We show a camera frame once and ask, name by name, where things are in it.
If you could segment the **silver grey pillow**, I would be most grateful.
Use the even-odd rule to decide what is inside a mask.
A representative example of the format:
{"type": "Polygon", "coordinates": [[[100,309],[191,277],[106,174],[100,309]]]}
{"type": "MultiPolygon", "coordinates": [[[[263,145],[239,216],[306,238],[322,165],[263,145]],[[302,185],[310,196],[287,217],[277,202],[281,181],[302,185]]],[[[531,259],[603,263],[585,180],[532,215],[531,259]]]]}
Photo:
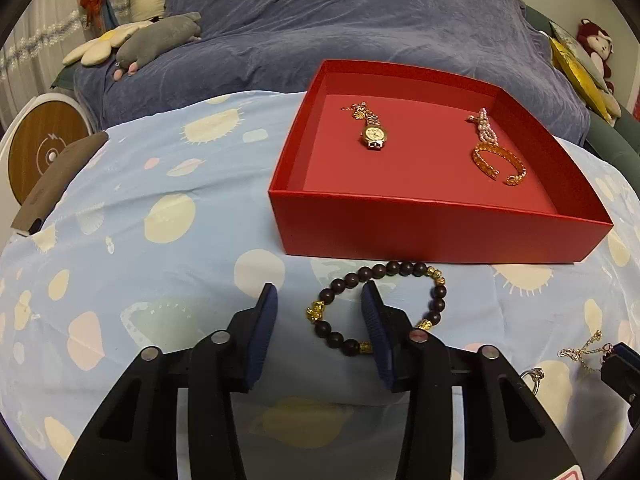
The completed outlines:
{"type": "Polygon", "coordinates": [[[559,40],[559,42],[566,47],[579,62],[582,63],[582,66],[584,66],[586,71],[590,73],[590,76],[596,85],[600,89],[606,90],[608,87],[606,86],[603,78],[603,70],[599,70],[597,68],[597,65],[593,63],[591,56],[582,47],[582,45],[573,36],[570,36],[564,28],[555,24],[555,22],[551,22],[550,26],[555,38],[559,40]]]}

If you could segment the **red monkey plush toy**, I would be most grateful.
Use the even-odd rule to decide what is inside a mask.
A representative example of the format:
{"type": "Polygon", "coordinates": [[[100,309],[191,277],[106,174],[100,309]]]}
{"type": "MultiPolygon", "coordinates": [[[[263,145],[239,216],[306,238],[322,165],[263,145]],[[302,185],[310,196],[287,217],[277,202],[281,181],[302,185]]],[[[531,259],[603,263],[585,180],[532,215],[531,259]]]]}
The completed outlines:
{"type": "Polygon", "coordinates": [[[611,81],[612,72],[608,67],[608,59],[613,54],[612,38],[599,25],[588,18],[582,18],[578,25],[577,41],[589,54],[608,91],[613,93],[615,88],[611,81]]]}

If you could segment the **gold wrist watch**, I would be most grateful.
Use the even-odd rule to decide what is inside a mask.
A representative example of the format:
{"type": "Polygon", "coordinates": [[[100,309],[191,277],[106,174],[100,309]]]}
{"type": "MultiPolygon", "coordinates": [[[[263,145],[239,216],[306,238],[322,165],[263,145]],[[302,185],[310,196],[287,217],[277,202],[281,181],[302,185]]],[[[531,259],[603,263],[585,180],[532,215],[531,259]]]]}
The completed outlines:
{"type": "Polygon", "coordinates": [[[382,127],[380,120],[369,114],[364,118],[364,128],[360,134],[361,143],[368,149],[379,151],[384,148],[387,141],[387,133],[382,127]]]}

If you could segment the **gold satin pillow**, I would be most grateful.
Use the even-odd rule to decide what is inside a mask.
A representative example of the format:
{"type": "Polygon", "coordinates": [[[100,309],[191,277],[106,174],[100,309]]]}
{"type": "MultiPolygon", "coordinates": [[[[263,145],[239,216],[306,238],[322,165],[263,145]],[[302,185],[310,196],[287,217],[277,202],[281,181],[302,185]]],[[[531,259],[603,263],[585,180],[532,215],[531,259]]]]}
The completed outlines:
{"type": "Polygon", "coordinates": [[[612,117],[608,114],[608,109],[605,106],[600,90],[582,63],[558,40],[550,38],[549,42],[554,62],[559,66],[561,72],[567,76],[578,96],[606,122],[612,122],[612,117]]]}

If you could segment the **blue sofa cover blanket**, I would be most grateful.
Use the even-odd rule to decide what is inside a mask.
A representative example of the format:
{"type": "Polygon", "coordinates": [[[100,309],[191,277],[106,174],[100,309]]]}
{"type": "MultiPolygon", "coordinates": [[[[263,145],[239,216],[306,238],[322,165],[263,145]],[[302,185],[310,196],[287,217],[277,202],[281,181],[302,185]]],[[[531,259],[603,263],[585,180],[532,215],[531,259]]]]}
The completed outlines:
{"type": "Polygon", "coordinates": [[[522,0],[166,0],[169,15],[200,14],[199,40],[134,76],[81,67],[76,98],[90,122],[122,122],[248,90],[307,89],[328,58],[423,66],[503,88],[552,134],[585,141],[590,116],[552,65],[546,36],[522,0]]]}

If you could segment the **red cardboard box tray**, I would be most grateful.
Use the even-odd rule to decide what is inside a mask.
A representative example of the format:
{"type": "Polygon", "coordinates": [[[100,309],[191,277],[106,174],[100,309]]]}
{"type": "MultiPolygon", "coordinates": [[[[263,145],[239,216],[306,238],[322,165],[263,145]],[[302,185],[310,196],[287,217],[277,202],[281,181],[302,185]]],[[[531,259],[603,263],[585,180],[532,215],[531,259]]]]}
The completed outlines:
{"type": "Polygon", "coordinates": [[[510,94],[457,74],[327,60],[300,104],[269,197],[290,255],[442,263],[572,263],[613,223],[582,170],[510,94]],[[379,151],[360,134],[375,115],[379,151]],[[498,144],[527,168],[518,186],[476,168],[498,144]]]}

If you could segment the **white sheer curtain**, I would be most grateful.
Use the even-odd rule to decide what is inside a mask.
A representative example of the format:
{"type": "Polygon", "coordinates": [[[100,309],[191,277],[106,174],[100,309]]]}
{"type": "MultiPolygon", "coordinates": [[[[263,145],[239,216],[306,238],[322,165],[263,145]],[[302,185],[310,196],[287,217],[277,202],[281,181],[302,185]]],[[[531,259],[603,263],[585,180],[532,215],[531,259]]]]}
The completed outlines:
{"type": "Polygon", "coordinates": [[[47,92],[63,58],[91,36],[79,0],[32,0],[1,48],[1,125],[47,92]]]}

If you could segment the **grey plush toy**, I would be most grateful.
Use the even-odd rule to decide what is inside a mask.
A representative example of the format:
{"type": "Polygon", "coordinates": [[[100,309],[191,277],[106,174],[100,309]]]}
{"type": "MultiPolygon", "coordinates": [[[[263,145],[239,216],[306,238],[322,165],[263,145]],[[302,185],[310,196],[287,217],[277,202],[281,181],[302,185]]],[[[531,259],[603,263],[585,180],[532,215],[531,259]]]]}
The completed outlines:
{"type": "Polygon", "coordinates": [[[114,81],[133,75],[161,54],[201,38],[201,14],[171,15],[130,35],[118,48],[114,81]]]}

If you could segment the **flower shaped plush cushion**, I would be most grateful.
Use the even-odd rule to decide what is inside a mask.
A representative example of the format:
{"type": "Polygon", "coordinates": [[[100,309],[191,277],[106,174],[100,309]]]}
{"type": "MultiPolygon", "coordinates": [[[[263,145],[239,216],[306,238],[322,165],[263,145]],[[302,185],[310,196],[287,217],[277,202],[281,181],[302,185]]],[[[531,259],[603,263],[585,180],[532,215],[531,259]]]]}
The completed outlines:
{"type": "Polygon", "coordinates": [[[120,25],[71,50],[63,58],[62,63],[64,66],[71,66],[77,62],[82,66],[99,65],[105,62],[111,56],[112,51],[119,48],[135,32],[150,25],[152,25],[151,21],[120,25]]]}

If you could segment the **white wood exercise machine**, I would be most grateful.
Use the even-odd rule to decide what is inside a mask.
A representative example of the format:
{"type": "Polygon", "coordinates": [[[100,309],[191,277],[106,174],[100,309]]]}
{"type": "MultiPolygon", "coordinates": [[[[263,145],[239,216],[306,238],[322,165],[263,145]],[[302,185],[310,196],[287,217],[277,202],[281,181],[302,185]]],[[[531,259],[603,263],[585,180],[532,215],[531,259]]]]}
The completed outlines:
{"type": "Polygon", "coordinates": [[[1,247],[24,200],[68,144],[90,136],[87,114],[60,92],[32,98],[1,139],[1,247]]]}

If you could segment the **blue planet print tablecloth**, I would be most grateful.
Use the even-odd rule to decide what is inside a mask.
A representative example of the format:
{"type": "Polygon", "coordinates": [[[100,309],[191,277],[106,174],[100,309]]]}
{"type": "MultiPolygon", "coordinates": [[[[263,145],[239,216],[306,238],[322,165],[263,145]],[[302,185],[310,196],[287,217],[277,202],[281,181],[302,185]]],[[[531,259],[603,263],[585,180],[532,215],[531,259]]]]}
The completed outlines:
{"type": "MultiPolygon", "coordinates": [[[[42,229],[1,255],[1,411],[54,479],[104,396],[139,351],[194,346],[265,283],[279,310],[262,377],[234,399],[252,479],[390,479],[407,400],[375,362],[316,337],[305,310],[355,260],[285,255],[268,186],[298,93],[242,92],[125,122],[73,180],[42,229]]],[[[598,356],[564,358],[593,334],[639,342],[639,201],[611,165],[574,159],[614,226],[572,266],[453,266],[436,334],[493,344],[517,370],[544,372],[538,400],[596,478],[623,445],[626,403],[598,356]]]]}

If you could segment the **gold cuff bangle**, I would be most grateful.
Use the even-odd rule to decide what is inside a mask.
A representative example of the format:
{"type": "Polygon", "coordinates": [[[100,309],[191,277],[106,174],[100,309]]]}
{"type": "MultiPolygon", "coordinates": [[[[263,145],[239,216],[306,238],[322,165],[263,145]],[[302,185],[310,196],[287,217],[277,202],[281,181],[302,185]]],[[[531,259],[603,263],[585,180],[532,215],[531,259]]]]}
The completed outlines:
{"type": "Polygon", "coordinates": [[[476,144],[472,149],[471,159],[486,177],[494,181],[501,180],[507,186],[518,186],[527,177],[524,162],[498,144],[476,144]]]}

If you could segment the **green sofa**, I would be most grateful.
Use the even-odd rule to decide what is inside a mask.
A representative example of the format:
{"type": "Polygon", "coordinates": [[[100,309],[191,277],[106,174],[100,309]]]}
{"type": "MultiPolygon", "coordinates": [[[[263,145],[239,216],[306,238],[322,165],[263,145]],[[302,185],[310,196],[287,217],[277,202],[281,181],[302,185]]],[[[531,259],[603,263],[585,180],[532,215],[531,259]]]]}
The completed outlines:
{"type": "MultiPolygon", "coordinates": [[[[499,23],[506,26],[498,35],[498,51],[506,56],[500,67],[506,73],[497,76],[496,83],[512,93],[550,133],[607,162],[637,191],[639,123],[626,108],[616,104],[614,108],[620,116],[612,125],[578,96],[567,76],[554,64],[549,39],[557,39],[548,18],[522,0],[508,0],[499,23]]],[[[613,96],[608,89],[597,88],[606,106],[613,96]]]]}

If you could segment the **red curtain tie bow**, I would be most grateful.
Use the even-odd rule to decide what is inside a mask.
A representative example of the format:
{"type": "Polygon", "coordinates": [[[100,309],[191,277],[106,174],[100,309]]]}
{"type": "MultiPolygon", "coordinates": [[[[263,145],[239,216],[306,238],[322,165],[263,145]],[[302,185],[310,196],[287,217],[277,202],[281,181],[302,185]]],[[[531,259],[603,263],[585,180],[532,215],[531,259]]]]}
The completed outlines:
{"type": "Polygon", "coordinates": [[[102,26],[102,6],[104,0],[79,0],[79,5],[85,10],[89,26],[102,26]]]}

